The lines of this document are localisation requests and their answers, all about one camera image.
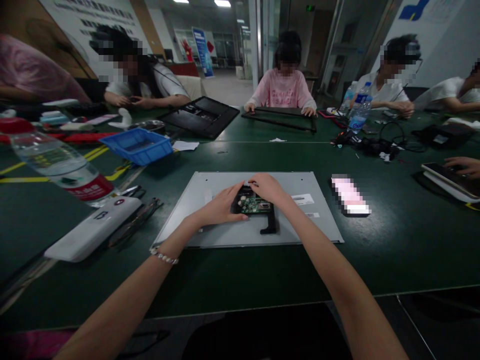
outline red bottle label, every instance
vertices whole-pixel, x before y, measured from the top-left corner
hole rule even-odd
[[[82,201],[92,201],[101,199],[110,194],[114,185],[108,181],[105,176],[98,174],[96,178],[80,187],[64,188],[74,197]]]

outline person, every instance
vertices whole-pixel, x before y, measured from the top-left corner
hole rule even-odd
[[[416,40],[416,35],[409,34],[391,39],[385,46],[380,69],[363,75],[358,80],[352,105],[360,89],[366,83],[371,83],[372,109],[388,108],[398,111],[400,116],[405,119],[412,117],[415,106],[405,93],[401,82],[395,81],[395,79],[406,68],[406,65],[415,63],[420,56],[420,45]]]
[[[477,61],[467,78],[457,76],[439,82],[413,103],[419,110],[445,110],[454,114],[480,111],[479,88],[480,67]]]
[[[0,99],[14,103],[63,99],[91,103],[65,69],[37,49],[6,34],[0,34]]]
[[[305,76],[297,70],[302,61],[302,42],[295,31],[280,35],[273,69],[262,77],[253,96],[245,104],[246,112],[256,107],[301,108],[305,116],[317,115],[317,104],[309,92]]]
[[[101,25],[92,34],[90,46],[99,55],[113,61],[127,81],[113,81],[105,89],[105,100],[117,107],[141,109],[179,107],[189,103],[189,94],[177,77],[156,58],[121,31]]]
[[[445,159],[447,168],[453,166],[462,166],[464,169],[458,170],[458,175],[468,175],[467,179],[480,179],[480,160],[465,156],[449,157]]]
[[[388,320],[353,266],[267,173],[248,180],[293,226],[338,310],[354,359],[408,359]],[[228,187],[183,219],[173,233],[85,321],[55,360],[115,359],[142,321],[190,238],[207,225],[245,221],[230,208],[244,182]]]

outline banner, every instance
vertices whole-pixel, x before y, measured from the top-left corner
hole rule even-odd
[[[212,59],[210,58],[209,48],[207,46],[207,40],[205,39],[205,33],[202,29],[192,27],[193,37],[195,38],[196,48],[198,49],[198,56],[200,57],[201,67],[203,74],[206,78],[211,78],[214,75],[212,69]]]
[[[119,73],[114,64],[102,61],[90,47],[91,34],[99,25],[112,28],[122,27],[144,54],[151,54],[140,22],[129,0],[40,0],[71,44],[98,76],[100,81],[119,81]]]

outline blue banner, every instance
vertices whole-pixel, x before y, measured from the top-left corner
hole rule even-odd
[[[211,78],[214,75],[214,70],[212,69],[212,59],[210,58],[209,48],[207,47],[205,33],[202,29],[195,27],[192,27],[191,31],[196,41],[196,48],[198,49],[203,74],[206,78]]]

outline bottle cap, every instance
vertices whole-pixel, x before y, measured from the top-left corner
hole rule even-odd
[[[20,117],[0,118],[0,133],[6,135],[31,133],[35,131],[34,126],[27,120]]]

